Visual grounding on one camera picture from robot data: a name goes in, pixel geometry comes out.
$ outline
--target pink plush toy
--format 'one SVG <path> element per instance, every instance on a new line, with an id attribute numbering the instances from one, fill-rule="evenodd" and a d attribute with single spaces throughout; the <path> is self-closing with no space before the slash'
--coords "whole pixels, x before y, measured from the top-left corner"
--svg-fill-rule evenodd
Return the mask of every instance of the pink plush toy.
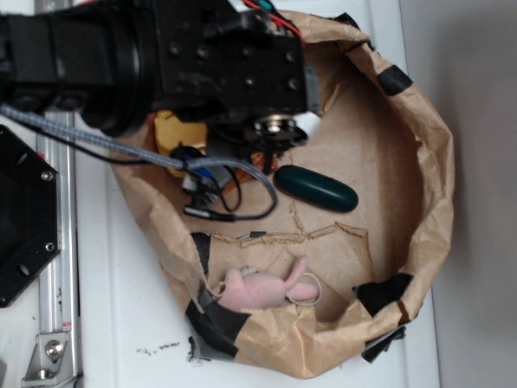
<path id="1" fill-rule="evenodd" d="M 309 257 L 301 256 L 292 267 L 286 281 L 265 272 L 243 272 L 231 268 L 226 272 L 225 287 L 218 303 L 232 311 L 241 312 L 244 309 L 267 309 L 279 307 L 287 297 L 290 301 L 304 305 L 303 301 L 319 298 L 321 286 L 298 282 L 307 268 Z M 214 290 L 221 292 L 221 287 Z"/>

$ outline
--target gray braided cable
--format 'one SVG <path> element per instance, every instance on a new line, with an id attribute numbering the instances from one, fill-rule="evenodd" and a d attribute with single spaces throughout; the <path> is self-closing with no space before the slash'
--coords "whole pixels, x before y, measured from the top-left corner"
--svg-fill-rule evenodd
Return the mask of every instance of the gray braided cable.
<path id="1" fill-rule="evenodd" d="M 146 162 L 167 168 L 174 168 L 175 170 L 193 171 L 201 167 L 216 166 L 238 168 L 247 172 L 253 178 L 262 183 L 267 189 L 267 192 L 271 196 L 271 199 L 275 205 L 278 202 L 275 188 L 270 180 L 257 167 L 253 166 L 252 164 L 243 162 L 237 158 L 206 157 L 192 159 L 191 161 L 184 162 L 179 159 L 168 158 L 155 152 L 134 147 L 132 145 L 119 143 L 118 141 L 113 141 L 107 137 L 88 133 L 87 131 L 77 129 L 75 127 L 50 121 L 42 116 L 36 115 L 35 113 L 22 112 L 6 103 L 0 105 L 0 114 L 21 124 L 37 127 L 46 133 L 50 133 L 53 136 L 64 138 L 69 137 L 75 141 L 82 141 L 88 144 L 92 144 L 93 146 L 99 146 L 121 154 L 131 155 L 133 157 L 145 160 Z"/>

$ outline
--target brown paper bag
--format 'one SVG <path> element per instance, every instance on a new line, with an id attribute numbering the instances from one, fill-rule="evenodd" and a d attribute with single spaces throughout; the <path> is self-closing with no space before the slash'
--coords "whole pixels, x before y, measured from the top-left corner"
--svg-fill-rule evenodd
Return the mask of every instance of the brown paper bag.
<path id="1" fill-rule="evenodd" d="M 396 335 L 416 317 L 449 251 L 454 163 L 446 124 L 410 79 L 372 50 L 364 33 L 315 16 L 287 17 L 301 29 L 307 62 L 317 71 L 323 124 L 281 164 L 352 186 L 359 195 L 355 211 L 333 213 L 280 193 L 266 219 L 204 221 L 183 215 L 189 199 L 166 169 L 115 170 L 203 356 L 305 378 Z M 130 142 L 152 150 L 153 131 L 142 130 Z M 267 206 L 257 182 L 242 189 L 243 213 Z M 237 240 L 252 231 L 267 233 Z M 302 254 L 322 283 L 316 307 L 286 302 L 236 314 L 207 291 L 231 267 L 285 276 Z"/>

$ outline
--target dark green oval object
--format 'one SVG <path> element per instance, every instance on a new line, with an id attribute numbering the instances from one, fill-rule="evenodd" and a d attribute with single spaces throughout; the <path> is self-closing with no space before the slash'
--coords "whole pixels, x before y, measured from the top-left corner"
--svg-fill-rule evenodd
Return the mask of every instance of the dark green oval object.
<path id="1" fill-rule="evenodd" d="M 275 184 L 289 196 L 335 212 L 350 212 L 359 203 L 354 189 L 303 167 L 281 167 L 275 174 Z"/>

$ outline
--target yellow object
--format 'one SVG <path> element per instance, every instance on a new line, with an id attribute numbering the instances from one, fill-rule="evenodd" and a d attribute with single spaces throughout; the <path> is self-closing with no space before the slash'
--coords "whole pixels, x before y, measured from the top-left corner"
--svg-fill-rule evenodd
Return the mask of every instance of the yellow object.
<path id="1" fill-rule="evenodd" d="M 171 111 L 160 111 L 154 119 L 154 139 L 158 152 L 170 156 L 170 152 L 179 146 L 192 146 L 204 152 L 207 144 L 208 127 L 200 123 L 183 123 Z M 169 169 L 178 178 L 185 176 L 183 171 Z"/>

